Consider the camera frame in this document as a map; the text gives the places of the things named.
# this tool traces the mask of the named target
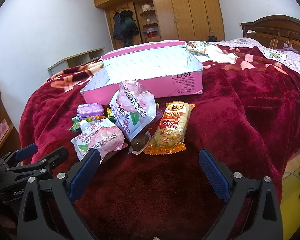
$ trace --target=yellow plastic package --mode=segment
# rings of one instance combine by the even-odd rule
[[[195,105],[175,101],[166,106],[157,130],[143,151],[145,154],[171,154],[186,149],[183,141]]]

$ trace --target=wooden headboard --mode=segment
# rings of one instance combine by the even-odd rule
[[[242,23],[243,36],[259,41],[271,49],[282,49],[286,43],[300,53],[300,20],[285,15],[272,15],[251,23]]]

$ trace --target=silver bolt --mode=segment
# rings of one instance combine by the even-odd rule
[[[57,175],[58,179],[63,179],[66,176],[66,174],[64,172],[61,172]]]
[[[265,182],[270,182],[271,181],[271,178],[268,177],[268,176],[265,176],[263,179],[265,180]]]
[[[34,181],[35,181],[35,177],[30,177],[30,178],[28,179],[28,181],[29,181],[30,183],[34,182]]]
[[[240,172],[237,172],[237,171],[234,172],[233,176],[234,176],[235,178],[237,178],[237,179],[242,178],[242,174],[241,174]]]

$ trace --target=red blanket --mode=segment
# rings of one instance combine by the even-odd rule
[[[174,100],[196,104],[186,150],[155,156],[122,150],[98,168],[75,203],[100,240],[201,239],[224,205],[199,166],[198,154],[205,147],[231,171],[254,179],[270,176],[281,199],[287,160],[300,148],[300,75],[264,58],[256,47],[219,47],[239,58],[235,64],[205,62],[202,95],[156,99],[162,110]],[[254,68],[245,68],[248,64]],[[77,106],[85,103],[79,91],[92,69],[59,73],[31,96],[20,136],[23,147],[36,143],[39,152],[28,162],[60,146],[70,155],[55,174],[78,161],[70,142],[76,134],[67,128]]]

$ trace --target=blue gripper pad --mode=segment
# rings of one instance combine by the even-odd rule
[[[15,159],[16,159],[16,161],[21,162],[21,161],[25,160],[26,158],[34,155],[37,152],[38,152],[38,146],[33,143],[27,147],[24,147],[21,150],[18,150],[16,152]]]
[[[199,163],[217,197],[227,203],[231,196],[229,182],[205,150],[199,153]]]
[[[100,165],[101,156],[98,150],[90,149],[85,157],[74,166],[83,163],[75,177],[70,182],[69,198],[71,202],[80,199],[88,187],[93,175]]]

